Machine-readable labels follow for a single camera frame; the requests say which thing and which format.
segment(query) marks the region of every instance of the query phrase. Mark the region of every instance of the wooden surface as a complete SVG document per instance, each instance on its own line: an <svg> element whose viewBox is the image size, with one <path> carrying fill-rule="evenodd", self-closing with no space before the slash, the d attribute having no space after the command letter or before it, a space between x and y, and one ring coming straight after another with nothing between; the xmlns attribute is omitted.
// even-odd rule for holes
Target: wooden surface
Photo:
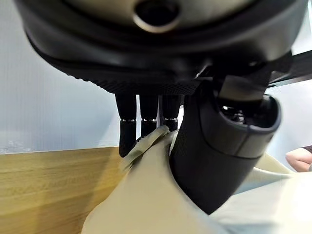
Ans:
<svg viewBox="0 0 312 234"><path fill-rule="evenodd" d="M0 234L78 234L121 180L118 148L0 155Z"/></svg>

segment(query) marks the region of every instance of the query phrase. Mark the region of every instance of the beige cloth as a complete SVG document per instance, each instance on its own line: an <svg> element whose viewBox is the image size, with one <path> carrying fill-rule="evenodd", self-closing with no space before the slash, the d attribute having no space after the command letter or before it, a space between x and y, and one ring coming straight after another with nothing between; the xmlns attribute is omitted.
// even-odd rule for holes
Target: beige cloth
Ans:
<svg viewBox="0 0 312 234"><path fill-rule="evenodd" d="M134 165L89 214L82 234L311 233L311 173L269 172L262 162L235 195L206 215L171 174L168 154L173 136L167 134L147 151L140 149L144 156L131 160Z"/></svg>

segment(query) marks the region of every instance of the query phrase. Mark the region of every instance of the black plastic casing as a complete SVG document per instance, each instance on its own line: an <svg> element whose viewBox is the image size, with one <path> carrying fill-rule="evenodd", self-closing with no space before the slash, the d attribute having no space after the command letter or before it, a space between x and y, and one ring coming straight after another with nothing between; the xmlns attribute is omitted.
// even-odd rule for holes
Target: black plastic casing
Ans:
<svg viewBox="0 0 312 234"><path fill-rule="evenodd" d="M175 180L207 214L235 192L281 122L280 106L269 96L258 125L234 122L219 110L210 87L201 85L186 97L183 123L170 155Z"/></svg>
<svg viewBox="0 0 312 234"><path fill-rule="evenodd" d="M15 0L48 63L112 93L190 95L215 61L267 62L288 51L307 0L258 0L213 24L154 35L97 21L63 0Z"/></svg>

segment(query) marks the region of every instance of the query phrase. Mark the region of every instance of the folded cloth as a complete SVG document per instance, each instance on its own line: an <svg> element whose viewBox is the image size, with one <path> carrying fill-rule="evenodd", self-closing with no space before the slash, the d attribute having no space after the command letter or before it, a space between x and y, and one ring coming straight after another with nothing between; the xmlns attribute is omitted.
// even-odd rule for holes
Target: folded cloth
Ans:
<svg viewBox="0 0 312 234"><path fill-rule="evenodd" d="M235 195L207 215L171 173L168 159L175 134L158 129L136 146L137 153L124 162L129 172L88 215L81 234L311 233L312 173L274 172L279 166L266 171L269 163L262 162Z"/></svg>

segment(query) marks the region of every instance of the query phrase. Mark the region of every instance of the robotic hand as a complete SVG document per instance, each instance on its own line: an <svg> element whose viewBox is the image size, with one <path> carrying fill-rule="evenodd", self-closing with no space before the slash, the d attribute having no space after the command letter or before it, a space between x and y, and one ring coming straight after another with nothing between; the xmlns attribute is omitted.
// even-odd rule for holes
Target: robotic hand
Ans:
<svg viewBox="0 0 312 234"><path fill-rule="evenodd" d="M121 151L156 127L157 96L176 129L173 176L205 213L218 209L264 154L307 0L15 0L27 37L49 64L116 94Z"/></svg>

